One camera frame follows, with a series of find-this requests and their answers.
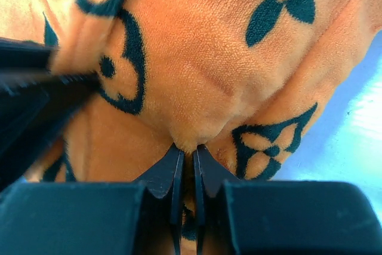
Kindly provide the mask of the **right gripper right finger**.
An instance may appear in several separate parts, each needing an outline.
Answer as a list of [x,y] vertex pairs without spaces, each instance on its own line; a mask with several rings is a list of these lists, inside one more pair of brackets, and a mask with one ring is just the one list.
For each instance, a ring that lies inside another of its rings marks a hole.
[[218,163],[205,145],[193,153],[195,176],[196,252],[232,254],[224,184],[239,179]]

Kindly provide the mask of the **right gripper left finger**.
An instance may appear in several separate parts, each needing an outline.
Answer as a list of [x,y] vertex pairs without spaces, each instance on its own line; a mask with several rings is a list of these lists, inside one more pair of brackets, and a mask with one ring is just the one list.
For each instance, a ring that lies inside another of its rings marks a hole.
[[138,254],[180,254],[184,152],[171,146],[134,180],[145,187],[135,241]]

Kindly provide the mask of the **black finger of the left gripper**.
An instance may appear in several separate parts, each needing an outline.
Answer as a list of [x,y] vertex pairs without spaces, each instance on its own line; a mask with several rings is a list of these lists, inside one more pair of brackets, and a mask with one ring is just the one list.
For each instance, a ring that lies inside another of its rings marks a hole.
[[96,73],[49,72],[53,52],[1,39],[1,189],[18,181],[100,87]]

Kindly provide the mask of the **orange patterned pillowcase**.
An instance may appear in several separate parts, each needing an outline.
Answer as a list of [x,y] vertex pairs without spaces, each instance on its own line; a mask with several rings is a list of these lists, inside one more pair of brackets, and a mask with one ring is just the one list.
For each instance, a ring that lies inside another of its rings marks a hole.
[[1,36],[101,90],[24,172],[130,181],[175,144],[269,180],[381,30],[381,0],[1,0]]

